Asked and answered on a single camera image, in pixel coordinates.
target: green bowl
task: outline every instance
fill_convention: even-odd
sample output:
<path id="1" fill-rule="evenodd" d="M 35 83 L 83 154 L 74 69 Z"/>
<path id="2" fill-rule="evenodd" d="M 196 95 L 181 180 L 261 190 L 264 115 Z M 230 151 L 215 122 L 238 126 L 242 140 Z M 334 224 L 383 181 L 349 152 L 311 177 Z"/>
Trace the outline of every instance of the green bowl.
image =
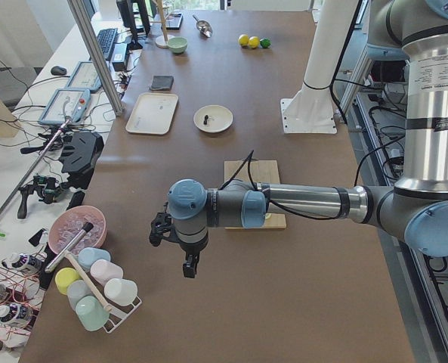
<path id="1" fill-rule="evenodd" d="M 187 49 L 188 41 L 182 36 L 175 36 L 167 41 L 168 49 L 174 54 L 180 54 Z"/>

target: black mouse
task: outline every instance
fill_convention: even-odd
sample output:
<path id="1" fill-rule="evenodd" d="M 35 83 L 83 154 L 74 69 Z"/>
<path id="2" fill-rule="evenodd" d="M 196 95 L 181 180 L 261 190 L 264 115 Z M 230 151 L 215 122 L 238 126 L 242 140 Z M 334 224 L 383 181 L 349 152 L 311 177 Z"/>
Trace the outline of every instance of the black mouse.
<path id="1" fill-rule="evenodd" d="M 61 66 L 54 66 L 51 68 L 51 74 L 53 76 L 65 76 L 67 74 L 67 69 Z"/>

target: blue framed tablet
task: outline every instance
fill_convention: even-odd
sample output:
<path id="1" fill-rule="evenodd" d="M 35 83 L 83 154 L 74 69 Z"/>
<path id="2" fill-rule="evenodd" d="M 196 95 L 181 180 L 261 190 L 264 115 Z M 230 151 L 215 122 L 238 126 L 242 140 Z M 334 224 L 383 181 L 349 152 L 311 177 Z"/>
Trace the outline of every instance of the blue framed tablet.
<path id="1" fill-rule="evenodd" d="M 81 123 L 82 115 L 90 100 L 91 93 L 87 88 L 59 88 L 52 95 L 44 112 L 39 117 L 39 123 L 41 125 L 61 125 L 64 123 L 64 114 L 66 114 L 73 119 L 71 124 L 77 125 Z"/>
<path id="2" fill-rule="evenodd" d="M 100 77 L 93 62 L 79 62 L 66 84 L 66 88 L 87 88 L 91 92 L 96 92 L 100 87 Z"/>

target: white table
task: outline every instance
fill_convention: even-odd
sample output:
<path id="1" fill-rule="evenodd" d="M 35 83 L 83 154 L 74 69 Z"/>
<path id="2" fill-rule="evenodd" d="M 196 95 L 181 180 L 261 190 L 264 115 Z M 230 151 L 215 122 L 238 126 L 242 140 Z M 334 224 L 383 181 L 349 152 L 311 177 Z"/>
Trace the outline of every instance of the white table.
<path id="1" fill-rule="evenodd" d="M 99 20 L 93 20 L 94 30 L 97 33 L 99 29 L 118 27 L 121 23 L 115 22 L 103 22 Z M 62 66 L 67 69 L 67 74 L 70 75 L 74 71 L 76 64 L 79 61 L 86 61 L 89 55 L 82 41 L 81 34 L 74 26 L 67 37 L 63 40 L 60 47 L 56 50 L 51 59 L 47 62 L 44 69 L 40 72 L 35 80 L 36 82 L 44 79 L 50 79 L 54 77 L 51 75 L 51 68 L 55 65 Z M 132 68 L 133 64 L 136 64 L 139 52 L 133 52 L 128 62 L 128 68 Z M 113 72 L 113 79 L 118 79 L 117 75 Z M 34 85 L 22 98 L 17 107 L 29 106 L 29 105 L 46 105 L 54 91 L 57 88 L 63 88 L 67 83 L 68 78 L 51 79 L 47 82 Z M 106 95 L 101 89 L 99 92 L 91 96 L 91 103 L 88 105 L 86 114 L 97 105 L 105 104 L 97 107 L 91 114 L 90 119 L 86 119 L 85 124 L 89 124 L 95 127 L 95 130 L 99 132 L 103 139 L 106 141 L 108 132 L 111 129 L 113 119 L 115 118 L 112 112 L 111 106 L 108 103 Z M 38 132 L 43 132 L 41 126 L 37 124 L 37 119 L 41 115 L 43 108 L 31 107 L 29 109 L 23 108 L 14 112 L 14 115 L 19 116 L 22 120 L 23 129 L 31 135 L 37 135 Z M 22 155 L 20 148 L 28 146 L 26 143 L 26 135 L 20 131 L 14 138 L 0 138 L 0 144 L 2 145 L 18 145 L 13 147 L 0 145 L 0 206 L 4 203 L 8 195 L 13 191 L 17 183 L 32 165 L 37 153 Z M 42 144 L 42 140 L 36 139 L 30 142 L 30 146 L 39 146 Z M 60 151 L 48 152 L 47 156 L 52 159 L 59 157 Z M 60 178 L 54 173 L 60 173 L 62 164 L 58 161 L 52 161 L 47 159 L 50 163 L 50 167 L 47 163 L 40 162 L 32 174 L 50 175 Z M 5 233 L 5 237 L 0 237 L 0 262 L 7 258 L 12 252 L 35 254 L 42 250 L 43 247 L 33 247 L 29 244 L 28 240 L 41 228 L 49 229 L 53 221 L 62 214 L 70 201 L 72 192 L 66 191 L 58 197 L 57 203 L 46 205 L 38 201 L 36 194 L 29 196 L 27 201 L 27 217 L 25 219 L 17 219 L 17 210 L 20 205 L 20 194 L 17 194 L 9 206 L 0 216 L 0 231 Z M 47 241 L 47 235 L 43 236 L 42 242 Z M 39 291 L 36 298 L 32 303 L 40 303 L 42 300 L 43 292 Z M 0 335 L 4 336 L 3 329 L 0 330 Z M 8 344 L 15 343 L 16 341 L 24 341 L 27 337 L 12 337 L 7 342 Z M 0 363 L 15 362 L 18 357 L 11 356 L 5 352 L 0 354 Z"/>

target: metal scoop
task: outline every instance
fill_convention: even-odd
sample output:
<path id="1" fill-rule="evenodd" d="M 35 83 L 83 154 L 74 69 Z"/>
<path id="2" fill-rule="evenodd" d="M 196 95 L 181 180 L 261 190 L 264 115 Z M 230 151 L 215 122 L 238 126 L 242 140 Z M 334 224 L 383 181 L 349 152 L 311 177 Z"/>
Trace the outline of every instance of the metal scoop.
<path id="1" fill-rule="evenodd" d="M 208 21 L 199 20 L 196 15 L 193 15 L 193 18 L 196 20 L 196 28 L 207 38 L 212 36 L 213 30 Z"/>

